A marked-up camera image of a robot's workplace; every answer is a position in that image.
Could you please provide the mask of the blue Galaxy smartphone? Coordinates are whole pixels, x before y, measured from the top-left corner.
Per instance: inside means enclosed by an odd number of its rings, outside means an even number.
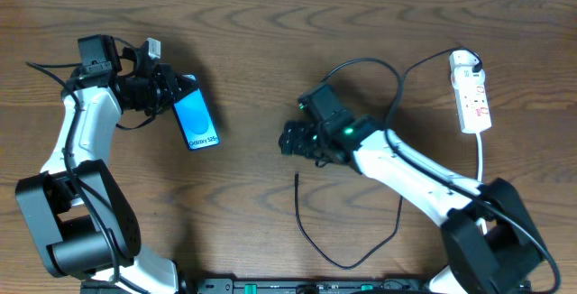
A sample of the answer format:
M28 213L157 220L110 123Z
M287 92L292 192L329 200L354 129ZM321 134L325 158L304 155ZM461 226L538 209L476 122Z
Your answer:
M190 151L216 146L220 138L197 79L191 74L183 75L183 78L197 87L173 105L185 144Z

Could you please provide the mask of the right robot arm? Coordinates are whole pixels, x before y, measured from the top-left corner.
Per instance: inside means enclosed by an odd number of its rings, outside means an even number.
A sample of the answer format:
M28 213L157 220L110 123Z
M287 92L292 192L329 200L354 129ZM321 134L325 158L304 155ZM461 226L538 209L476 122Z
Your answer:
M454 173L412 149L370 116L357 118L334 89L303 93L309 121L288 121L279 138L284 155L347 165L395 190L440 229L448 263L427 284L434 293L515 293L548 251L515 188L485 185Z

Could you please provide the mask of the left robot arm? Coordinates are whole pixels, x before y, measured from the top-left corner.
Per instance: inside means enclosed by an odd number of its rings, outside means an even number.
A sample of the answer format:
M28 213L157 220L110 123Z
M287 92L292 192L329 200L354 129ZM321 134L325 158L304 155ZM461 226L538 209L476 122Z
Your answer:
M98 34L78 39L80 61L61 80L64 120L39 174L20 179L17 204L47 272L72 277L83 293L195 293L178 265L142 244L130 204L108 168L124 112L162 111L197 82L160 62L161 44L135 48Z

